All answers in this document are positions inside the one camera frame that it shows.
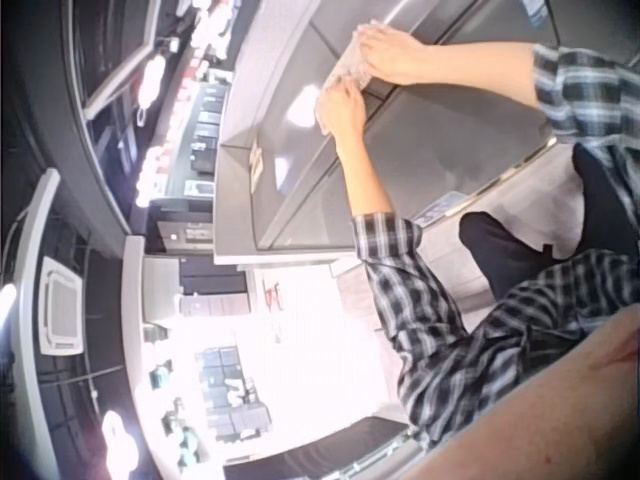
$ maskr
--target ceiling vent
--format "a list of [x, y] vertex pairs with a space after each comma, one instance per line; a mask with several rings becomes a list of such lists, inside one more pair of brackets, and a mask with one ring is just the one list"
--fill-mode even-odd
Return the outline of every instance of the ceiling vent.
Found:
[[38, 299], [40, 352], [56, 356], [82, 353], [82, 328], [82, 279], [44, 257]]

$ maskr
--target gray counter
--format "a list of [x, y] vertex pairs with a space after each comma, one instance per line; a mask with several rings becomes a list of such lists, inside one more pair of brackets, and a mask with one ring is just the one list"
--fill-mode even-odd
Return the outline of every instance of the gray counter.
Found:
[[[598, 14], [603, 8], [592, 3], [597, 2], [585, 2], [595, 9], [587, 13], [574, 6], [576, 18], [585, 15], [592, 21], [599, 17], [605, 34], [612, 23], [629, 13], [621, 2], [612, 2], [609, 15]], [[301, 251], [323, 252], [325, 256], [335, 252], [340, 256], [352, 250], [346, 192], [333, 141], [324, 138], [317, 126], [293, 124], [287, 111], [305, 87], [321, 87], [359, 23], [391, 18], [392, 26], [412, 32], [425, 43], [556, 44], [559, 32], [561, 38], [575, 44], [581, 38], [574, 33], [579, 22], [567, 20], [565, 12], [566, 7], [559, 15], [562, 22], [557, 21], [554, 29], [550, 19], [534, 28], [522, 2], [513, 0], [325, 0], [295, 2], [286, 14], [260, 11], [241, 52], [221, 143], [239, 149], [248, 159], [251, 143], [257, 139], [264, 170], [253, 194], [248, 191], [248, 180], [230, 197], [217, 186], [216, 254], [225, 254], [218, 241], [226, 228], [221, 218], [240, 216], [250, 217], [244, 230], [252, 238], [235, 242], [235, 255], [240, 254], [240, 243], [251, 243], [252, 255], [260, 252], [266, 256]], [[282, 18], [282, 31], [266, 35], [267, 26], [278, 23], [278, 16]], [[623, 31], [614, 38], [598, 41], [598, 35], [592, 35], [589, 46], [614, 58], [626, 58], [629, 52], [638, 50], [633, 25], [628, 20], [623, 22]], [[265, 41], [276, 51], [265, 49]], [[253, 83], [247, 78], [249, 72]], [[372, 160], [396, 209], [414, 219], [450, 192], [464, 198], [491, 184], [543, 146], [550, 134], [540, 113], [471, 89], [394, 88], [375, 81], [366, 89], [365, 101], [369, 114], [366, 143]], [[242, 168], [243, 177], [248, 179], [244, 163], [231, 168]], [[247, 206], [242, 212], [238, 210], [240, 204]], [[227, 215], [228, 209], [233, 209], [234, 215]]]

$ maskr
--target person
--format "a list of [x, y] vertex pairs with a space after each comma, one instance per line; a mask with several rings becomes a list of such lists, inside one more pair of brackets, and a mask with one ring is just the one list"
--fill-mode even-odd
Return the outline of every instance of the person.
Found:
[[[583, 145], [579, 150], [590, 169], [583, 178], [599, 189], [594, 198], [592, 184], [585, 184], [585, 237], [593, 237], [584, 251], [562, 262], [543, 262], [487, 214], [465, 217], [463, 242], [497, 299], [467, 332], [455, 301], [417, 253], [421, 229], [395, 215], [376, 175], [363, 139], [361, 93], [349, 79], [327, 92], [320, 115], [342, 163], [356, 251], [385, 334], [403, 359], [400, 401], [416, 439], [431, 449], [563, 357], [604, 319], [640, 303], [640, 79], [586, 50], [520, 43], [424, 46], [380, 25], [361, 27], [358, 35], [377, 78], [465, 85], [540, 108], [559, 141]], [[606, 188], [598, 176], [608, 180]], [[624, 212], [615, 228], [609, 222], [618, 218], [615, 211], [598, 214], [602, 223], [592, 225], [591, 211], [608, 188], [615, 198], [606, 205]], [[611, 238], [618, 235], [610, 228], [623, 229], [631, 240]], [[487, 252], [493, 252], [487, 261], [494, 265], [484, 263]]]

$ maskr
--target ceiling light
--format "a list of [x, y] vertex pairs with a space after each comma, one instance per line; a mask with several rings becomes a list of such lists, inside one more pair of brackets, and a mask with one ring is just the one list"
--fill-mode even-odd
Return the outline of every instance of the ceiling light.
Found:
[[400, 3], [398, 3], [393, 10], [391, 10], [391, 12], [389, 13], [389, 15], [387, 15], [387, 18], [384, 19], [384, 23], [385, 25], [388, 25], [389, 22], [391, 22], [396, 15], [398, 15], [398, 13], [400, 12], [400, 10], [402, 10], [402, 8], [409, 3], [410, 0], [402, 0]]
[[169, 40], [169, 51], [171, 53], [178, 53], [180, 50], [180, 39], [178, 37], [171, 37]]
[[311, 128], [316, 123], [315, 108], [320, 89], [315, 85], [307, 85], [293, 101], [287, 119], [302, 128]]
[[282, 184], [284, 183], [285, 178], [287, 178], [287, 173], [289, 173], [289, 166], [289, 160], [284, 157], [276, 157], [276, 188], [278, 190], [282, 188]]
[[142, 83], [140, 84], [140, 90], [138, 91], [138, 104], [141, 109], [147, 110], [153, 101], [158, 98], [158, 94], [160, 93], [160, 84], [162, 82], [166, 66], [167, 61], [164, 57], [157, 55], [153, 59], [149, 60], [147, 65], [144, 67]]
[[136, 441], [127, 433], [122, 417], [109, 410], [102, 421], [102, 436], [107, 444], [107, 470], [113, 480], [127, 480], [138, 467]]
[[18, 292], [13, 283], [8, 283], [0, 290], [0, 328], [4, 325], [4, 321], [9, 316], [11, 307], [16, 301]]

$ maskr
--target stainless steel surface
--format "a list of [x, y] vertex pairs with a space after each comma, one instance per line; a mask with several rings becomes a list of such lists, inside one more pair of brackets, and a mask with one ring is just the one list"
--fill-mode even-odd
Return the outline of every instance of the stainless steel surface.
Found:
[[332, 51], [341, 54], [358, 25], [376, 20], [412, 31], [439, 3], [439, 0], [323, 0], [311, 23]]
[[251, 217], [249, 150], [221, 147], [218, 151], [214, 202], [216, 264], [275, 267], [301, 262], [327, 262], [353, 254], [350, 248], [258, 250], [253, 237]]
[[[317, 127], [303, 128], [291, 122], [287, 111], [305, 87], [321, 88], [334, 64], [335, 57], [317, 33], [307, 28], [287, 64], [258, 131], [258, 145], [262, 148], [264, 161], [264, 172], [253, 195], [254, 228], [258, 239], [265, 236], [287, 196], [328, 143]], [[333, 147], [324, 148], [324, 151], [332, 155]], [[276, 185], [276, 157], [288, 165], [280, 188]]]
[[[464, 13], [449, 7], [447, 12], [451, 21]], [[424, 23], [433, 22], [427, 16]], [[441, 25], [440, 36], [450, 24]], [[425, 30], [419, 25], [417, 36], [421, 32]], [[448, 42], [490, 39], [553, 42], [554, 37], [549, 25], [534, 30], [516, 2], [490, 0], [469, 10]], [[446, 86], [411, 87], [389, 98], [371, 120], [365, 138], [396, 209], [415, 217], [447, 192], [472, 194], [522, 161], [546, 141], [543, 124], [541, 114], [497, 95]], [[260, 247], [345, 248], [352, 244], [342, 172], [327, 165], [335, 161], [333, 145], [313, 157], [298, 158], [312, 165], [303, 170], [307, 178], [295, 184], [302, 190], [314, 174], [319, 175], [311, 193], [288, 191], [289, 197], [280, 197], [283, 206], [273, 220], [265, 214], [272, 206], [264, 201], [264, 190], [258, 208], [254, 200]], [[268, 164], [265, 158], [265, 170]], [[265, 179], [262, 188], [269, 186]], [[290, 216], [294, 199], [297, 211]]]

